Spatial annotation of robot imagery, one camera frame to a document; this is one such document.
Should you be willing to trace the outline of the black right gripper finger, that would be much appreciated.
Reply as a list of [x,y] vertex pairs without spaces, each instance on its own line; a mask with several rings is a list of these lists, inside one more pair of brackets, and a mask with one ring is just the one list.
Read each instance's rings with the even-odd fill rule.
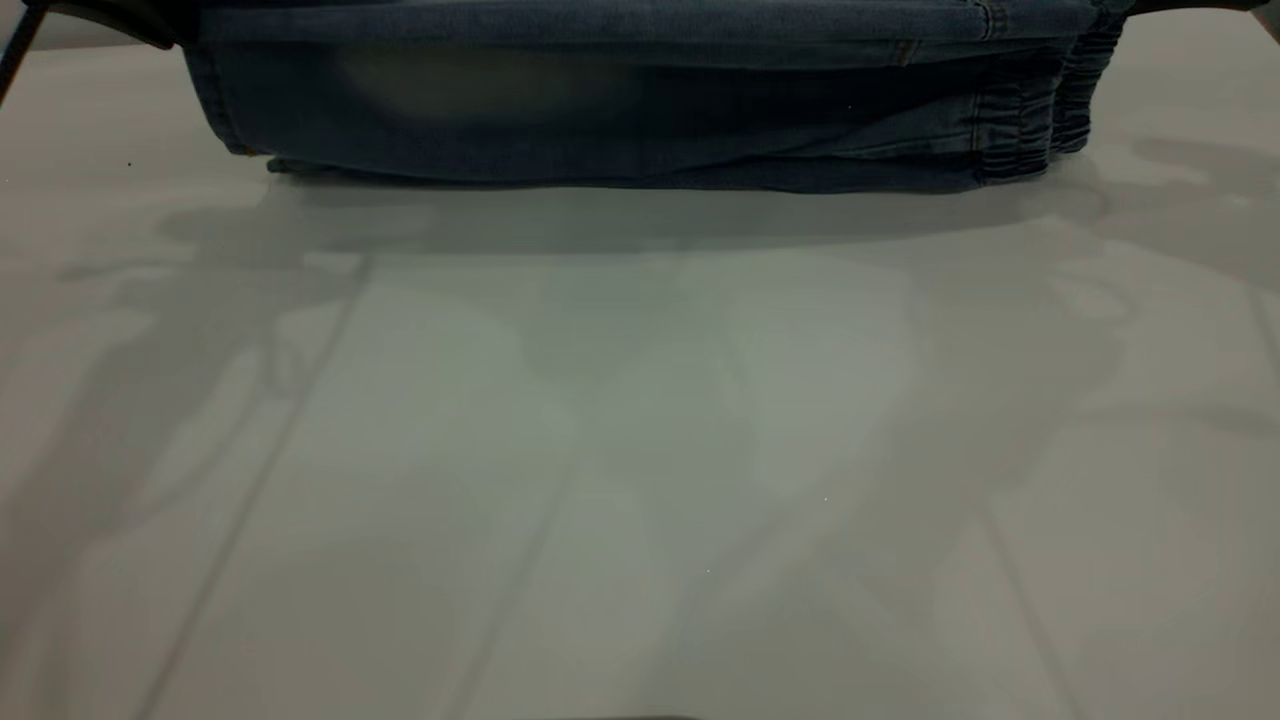
[[1130,6],[1132,15],[1190,9],[1221,9],[1230,12],[1256,12],[1268,0],[1139,0]]

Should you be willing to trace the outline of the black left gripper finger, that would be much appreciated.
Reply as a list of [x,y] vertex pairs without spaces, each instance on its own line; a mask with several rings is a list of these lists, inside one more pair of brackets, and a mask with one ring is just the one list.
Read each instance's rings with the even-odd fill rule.
[[192,42],[197,1],[31,1],[47,12],[88,20],[160,49]]

